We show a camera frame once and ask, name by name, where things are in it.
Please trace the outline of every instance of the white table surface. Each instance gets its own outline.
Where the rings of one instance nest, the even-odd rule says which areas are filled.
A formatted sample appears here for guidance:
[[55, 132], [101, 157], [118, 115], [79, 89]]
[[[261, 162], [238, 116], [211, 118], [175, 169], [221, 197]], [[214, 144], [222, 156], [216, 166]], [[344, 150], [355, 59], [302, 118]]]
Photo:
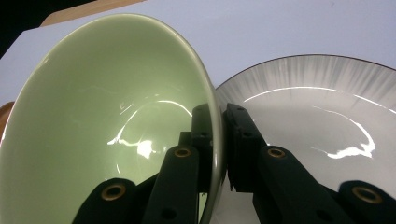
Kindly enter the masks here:
[[[396, 68], [393, 0], [148, 0], [23, 32], [0, 61], [0, 105], [15, 101], [35, 66], [62, 38], [88, 21], [139, 13], [183, 35], [215, 87], [257, 63], [331, 54]], [[225, 187], [212, 223], [259, 223], [250, 194]]]

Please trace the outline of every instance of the black plastic part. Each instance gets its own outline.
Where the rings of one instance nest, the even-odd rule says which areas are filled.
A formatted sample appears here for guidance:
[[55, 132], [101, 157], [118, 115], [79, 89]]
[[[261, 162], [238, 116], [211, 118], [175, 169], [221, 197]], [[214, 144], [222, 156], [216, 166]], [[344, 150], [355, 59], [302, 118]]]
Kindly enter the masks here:
[[192, 110], [191, 146], [195, 147], [200, 155], [198, 185], [200, 192], [208, 192], [210, 187], [213, 164], [212, 141], [212, 121], [209, 106], [208, 104], [198, 105]]
[[[281, 218], [269, 223], [354, 223], [326, 189], [285, 148], [264, 147], [257, 165], [260, 178], [268, 187], [262, 190], [269, 190], [276, 203], [274, 206], [281, 213]], [[268, 217], [267, 211], [260, 207], [256, 207], [256, 212], [259, 218]]]
[[[105, 200], [102, 196], [106, 193], [111, 196], [120, 195], [114, 200]], [[135, 196], [136, 186], [130, 180], [114, 178], [107, 180], [96, 187], [84, 204], [79, 208], [73, 224], [125, 224], [132, 223], [136, 218]]]
[[142, 223], [197, 223], [198, 169], [199, 154], [195, 148], [170, 148], [151, 192]]
[[374, 185], [357, 180], [344, 182], [338, 198], [358, 223], [396, 223], [396, 201]]
[[223, 114], [226, 124], [228, 178], [238, 192], [253, 192], [257, 156], [266, 146], [262, 135], [245, 108], [227, 104]]

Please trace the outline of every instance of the glossy surface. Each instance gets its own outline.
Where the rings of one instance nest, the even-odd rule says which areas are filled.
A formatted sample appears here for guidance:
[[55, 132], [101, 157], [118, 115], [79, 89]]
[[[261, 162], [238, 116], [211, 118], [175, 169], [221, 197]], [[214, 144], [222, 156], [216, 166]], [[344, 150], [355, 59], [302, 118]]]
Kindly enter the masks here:
[[321, 184], [363, 180], [396, 197], [396, 71], [305, 55], [253, 66], [217, 89], [245, 107], [270, 145], [289, 149]]
[[174, 30], [145, 16], [82, 26], [42, 60], [16, 101], [0, 149], [0, 222], [71, 223], [99, 183], [155, 175], [180, 132], [191, 130], [192, 109], [205, 103], [214, 181], [203, 220], [222, 161], [219, 108], [200, 59]]

